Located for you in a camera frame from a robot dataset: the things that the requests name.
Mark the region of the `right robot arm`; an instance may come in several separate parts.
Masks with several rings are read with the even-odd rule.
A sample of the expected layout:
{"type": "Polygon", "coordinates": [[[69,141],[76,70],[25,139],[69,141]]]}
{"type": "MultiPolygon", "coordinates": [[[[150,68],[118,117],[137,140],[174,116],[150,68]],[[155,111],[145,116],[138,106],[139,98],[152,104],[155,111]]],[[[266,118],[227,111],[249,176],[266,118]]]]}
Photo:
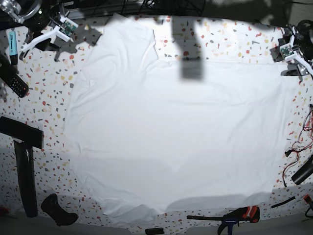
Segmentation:
{"type": "Polygon", "coordinates": [[[69,12],[65,12],[61,0],[2,0],[0,9],[28,29],[20,60],[33,48],[60,51],[60,47],[51,42],[52,38],[68,42],[78,28],[78,24],[67,17],[69,12]]]}

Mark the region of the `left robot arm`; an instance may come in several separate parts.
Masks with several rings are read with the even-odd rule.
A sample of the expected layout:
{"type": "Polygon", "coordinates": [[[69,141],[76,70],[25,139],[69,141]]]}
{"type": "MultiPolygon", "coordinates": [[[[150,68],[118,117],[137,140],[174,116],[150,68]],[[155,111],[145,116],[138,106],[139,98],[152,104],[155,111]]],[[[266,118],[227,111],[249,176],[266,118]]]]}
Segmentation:
{"type": "Polygon", "coordinates": [[[302,20],[297,26],[287,25],[282,29],[283,37],[272,48],[274,62],[286,62],[288,69],[282,76],[313,75],[313,22],[302,20]]]}

